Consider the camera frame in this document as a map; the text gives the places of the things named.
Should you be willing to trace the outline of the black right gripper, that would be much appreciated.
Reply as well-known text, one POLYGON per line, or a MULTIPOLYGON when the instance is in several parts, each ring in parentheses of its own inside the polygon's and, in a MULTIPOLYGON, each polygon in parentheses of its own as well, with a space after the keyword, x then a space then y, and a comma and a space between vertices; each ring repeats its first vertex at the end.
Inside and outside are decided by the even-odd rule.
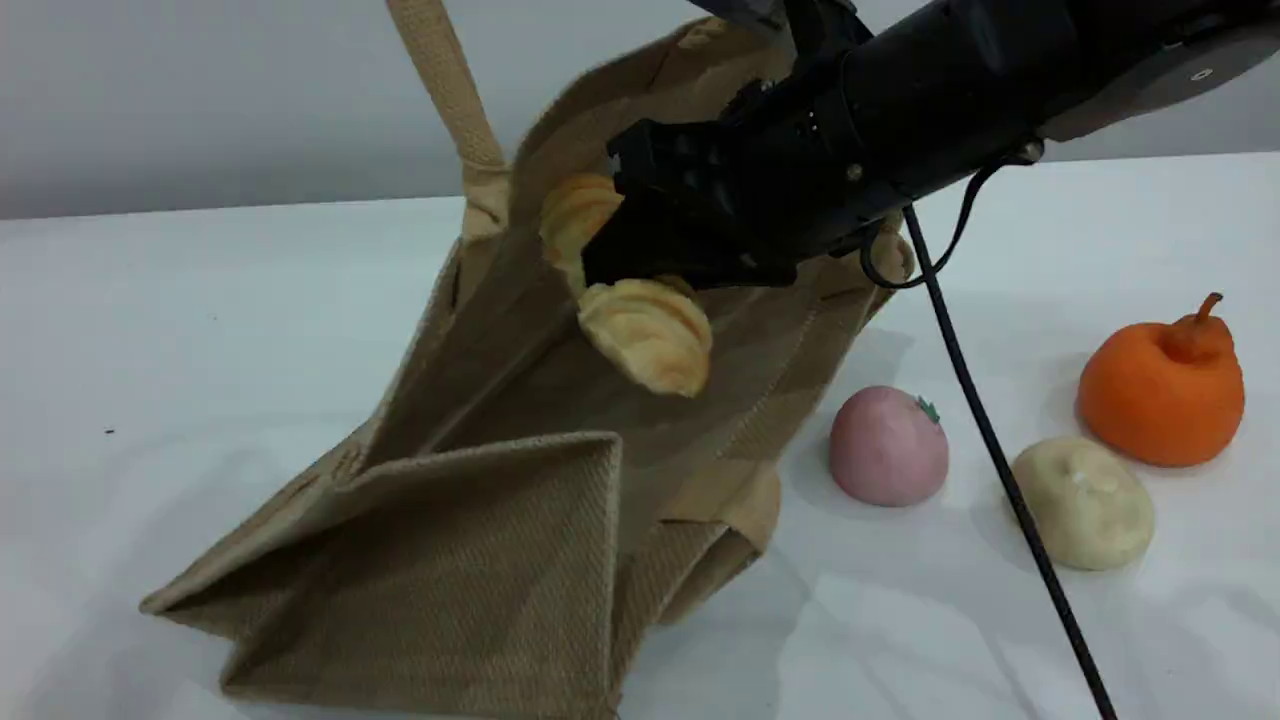
POLYGON ((608 145, 617 210, 581 252, 585 286, 792 284, 860 249, 908 201, 908 79, 869 55, 745 85, 709 120, 641 119, 608 145))

